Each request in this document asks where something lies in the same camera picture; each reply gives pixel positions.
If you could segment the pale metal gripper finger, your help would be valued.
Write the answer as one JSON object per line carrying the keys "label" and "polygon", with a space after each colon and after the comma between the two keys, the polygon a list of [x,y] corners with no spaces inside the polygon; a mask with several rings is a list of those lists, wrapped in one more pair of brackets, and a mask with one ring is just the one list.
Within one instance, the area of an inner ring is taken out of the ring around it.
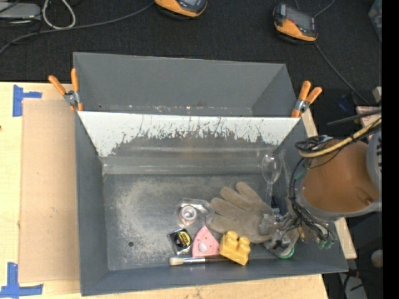
{"label": "pale metal gripper finger", "polygon": [[264,214],[259,224],[260,230],[278,230],[284,226],[286,216],[280,214]]}
{"label": "pale metal gripper finger", "polygon": [[267,250],[286,250],[295,244],[295,236],[291,230],[277,230],[269,241],[264,242]]}

